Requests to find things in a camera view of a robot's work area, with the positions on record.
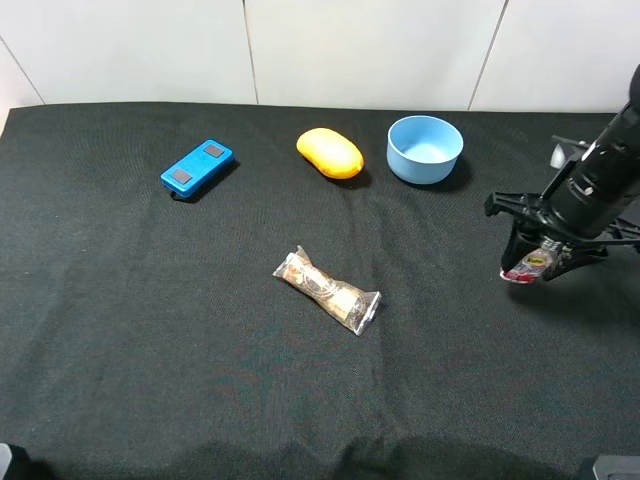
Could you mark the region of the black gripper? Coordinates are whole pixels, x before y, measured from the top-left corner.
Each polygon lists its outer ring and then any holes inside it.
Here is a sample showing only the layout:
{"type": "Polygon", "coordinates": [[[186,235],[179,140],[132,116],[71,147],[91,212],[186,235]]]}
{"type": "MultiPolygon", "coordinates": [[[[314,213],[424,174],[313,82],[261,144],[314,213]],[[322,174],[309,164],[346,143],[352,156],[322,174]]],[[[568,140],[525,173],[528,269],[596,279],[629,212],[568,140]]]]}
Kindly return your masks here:
{"type": "Polygon", "coordinates": [[[486,215],[514,219],[501,257],[503,272],[538,249],[544,237],[565,244],[543,281],[605,260],[607,246],[639,248],[639,227],[621,218],[639,198],[639,138],[591,144],[552,139],[552,162],[563,165],[543,192],[494,192],[484,204],[486,215]]]}

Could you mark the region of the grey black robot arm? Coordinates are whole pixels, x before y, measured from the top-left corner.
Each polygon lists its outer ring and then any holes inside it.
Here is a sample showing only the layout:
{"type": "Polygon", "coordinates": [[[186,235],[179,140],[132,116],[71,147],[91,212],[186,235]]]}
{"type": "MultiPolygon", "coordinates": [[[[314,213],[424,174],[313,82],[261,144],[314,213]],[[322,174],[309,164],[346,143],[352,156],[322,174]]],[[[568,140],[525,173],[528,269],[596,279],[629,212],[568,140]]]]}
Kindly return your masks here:
{"type": "Polygon", "coordinates": [[[623,212],[639,198],[639,78],[629,99],[591,143],[556,137],[557,173],[540,193],[490,194],[485,213],[512,216],[500,276],[516,284],[550,281],[605,259],[611,247],[639,247],[623,212]]]}

